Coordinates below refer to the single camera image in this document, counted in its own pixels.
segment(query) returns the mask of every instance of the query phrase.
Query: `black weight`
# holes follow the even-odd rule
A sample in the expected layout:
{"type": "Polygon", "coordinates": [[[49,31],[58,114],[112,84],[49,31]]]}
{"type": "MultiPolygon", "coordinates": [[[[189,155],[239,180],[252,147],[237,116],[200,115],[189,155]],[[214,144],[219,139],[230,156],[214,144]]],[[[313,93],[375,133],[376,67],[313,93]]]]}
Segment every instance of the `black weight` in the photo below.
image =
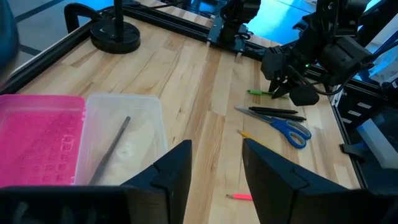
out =
{"type": "Polygon", "coordinates": [[[130,53],[141,44],[137,27],[127,22],[123,22],[123,28],[116,27],[114,21],[93,24],[91,41],[96,48],[111,54],[130,53]]]}

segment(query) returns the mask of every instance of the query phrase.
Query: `pink pencil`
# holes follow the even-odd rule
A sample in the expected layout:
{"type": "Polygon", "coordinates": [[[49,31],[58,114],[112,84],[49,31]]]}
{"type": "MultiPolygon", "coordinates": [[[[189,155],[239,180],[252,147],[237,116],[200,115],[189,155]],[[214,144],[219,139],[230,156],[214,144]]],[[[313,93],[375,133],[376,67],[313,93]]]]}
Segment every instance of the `pink pencil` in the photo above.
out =
{"type": "Polygon", "coordinates": [[[246,195],[246,194],[228,194],[226,196],[238,200],[253,200],[251,195],[246,195]]]}

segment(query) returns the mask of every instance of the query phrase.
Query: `clear plastic container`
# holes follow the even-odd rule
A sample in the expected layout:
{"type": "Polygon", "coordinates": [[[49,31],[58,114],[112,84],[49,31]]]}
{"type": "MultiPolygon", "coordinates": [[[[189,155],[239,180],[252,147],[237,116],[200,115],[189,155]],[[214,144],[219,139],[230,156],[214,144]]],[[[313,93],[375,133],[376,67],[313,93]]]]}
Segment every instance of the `clear plastic container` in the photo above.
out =
{"type": "Polygon", "coordinates": [[[124,120],[131,117],[95,185],[120,185],[167,152],[162,106],[155,96],[95,93],[86,101],[75,185],[88,185],[124,120]]]}

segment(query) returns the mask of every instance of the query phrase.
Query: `wooden table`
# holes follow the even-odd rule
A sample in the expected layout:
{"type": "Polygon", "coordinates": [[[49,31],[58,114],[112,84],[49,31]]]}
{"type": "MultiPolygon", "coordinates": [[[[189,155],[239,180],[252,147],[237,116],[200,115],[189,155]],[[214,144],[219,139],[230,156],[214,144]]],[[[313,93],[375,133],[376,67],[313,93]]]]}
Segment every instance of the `wooden table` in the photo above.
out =
{"type": "MultiPolygon", "coordinates": [[[[161,4],[142,0],[145,5],[161,4]]],[[[169,7],[162,9],[206,26],[207,18],[169,7]]],[[[141,32],[141,47],[126,55],[97,50],[86,40],[52,65],[20,93],[69,94],[87,97],[94,92],[151,94],[162,102],[169,149],[183,139],[193,140],[193,167],[185,223],[258,223],[252,202],[226,198],[248,194],[241,146],[244,130],[272,150],[308,170],[347,188],[358,180],[347,155],[340,152],[340,130],[327,97],[315,106],[296,107],[290,100],[252,96],[247,89],[267,90],[261,63],[207,47],[205,43],[126,18],[141,32]],[[293,148],[268,124],[236,111],[234,107],[262,105],[293,109],[307,117],[303,124],[312,139],[302,150],[293,148]]],[[[260,37],[265,46],[277,43],[260,37]]]]}

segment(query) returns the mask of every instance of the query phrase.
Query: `pink container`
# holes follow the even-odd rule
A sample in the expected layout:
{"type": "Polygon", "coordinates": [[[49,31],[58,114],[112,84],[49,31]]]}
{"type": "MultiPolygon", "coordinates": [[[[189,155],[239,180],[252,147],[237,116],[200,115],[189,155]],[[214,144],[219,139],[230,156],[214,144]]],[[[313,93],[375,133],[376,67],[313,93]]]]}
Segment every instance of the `pink container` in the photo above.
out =
{"type": "Polygon", "coordinates": [[[85,100],[0,96],[0,187],[75,181],[85,100]]]}

